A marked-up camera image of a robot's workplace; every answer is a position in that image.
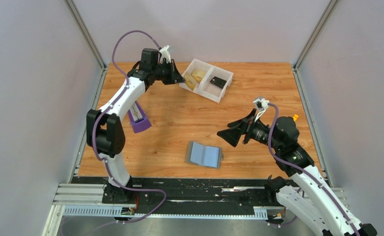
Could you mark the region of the grey card holder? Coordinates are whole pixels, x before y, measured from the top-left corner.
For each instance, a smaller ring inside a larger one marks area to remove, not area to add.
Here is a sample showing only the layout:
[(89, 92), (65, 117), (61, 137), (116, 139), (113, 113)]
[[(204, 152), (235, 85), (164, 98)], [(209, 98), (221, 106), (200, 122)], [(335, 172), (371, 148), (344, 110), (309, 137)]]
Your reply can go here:
[(188, 143), (185, 161), (201, 167), (219, 169), (223, 157), (221, 147), (207, 146), (195, 141), (190, 141)]

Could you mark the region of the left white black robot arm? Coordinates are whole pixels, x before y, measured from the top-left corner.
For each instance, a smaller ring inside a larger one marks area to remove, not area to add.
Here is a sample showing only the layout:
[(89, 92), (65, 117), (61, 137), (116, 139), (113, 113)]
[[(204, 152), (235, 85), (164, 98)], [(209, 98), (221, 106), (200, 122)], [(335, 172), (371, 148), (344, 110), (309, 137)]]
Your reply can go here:
[(155, 81), (162, 81), (165, 85), (184, 82), (171, 57), (172, 50), (170, 45), (160, 49), (143, 49), (140, 61), (126, 74), (125, 82), (114, 96), (99, 110), (87, 112), (86, 141), (97, 159), (105, 165), (108, 173), (106, 194), (122, 203), (129, 203), (136, 191), (130, 187), (131, 176), (123, 159), (126, 137), (122, 120)]

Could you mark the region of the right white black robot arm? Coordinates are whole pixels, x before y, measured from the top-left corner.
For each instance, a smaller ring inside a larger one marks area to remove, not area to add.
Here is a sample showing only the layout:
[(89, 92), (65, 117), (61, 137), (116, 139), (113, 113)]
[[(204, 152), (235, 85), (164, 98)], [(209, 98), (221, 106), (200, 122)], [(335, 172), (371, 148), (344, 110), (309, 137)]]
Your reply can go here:
[(270, 205), (281, 204), (292, 211), (318, 236), (376, 236), (370, 223), (362, 223), (336, 196), (322, 177), (313, 159), (298, 143), (299, 131), (292, 117), (275, 116), (271, 126), (256, 118), (253, 109), (246, 117), (229, 123), (217, 132), (231, 146), (255, 140), (267, 145), (279, 168), (308, 195), (305, 200), (282, 177), (265, 185), (264, 198)]

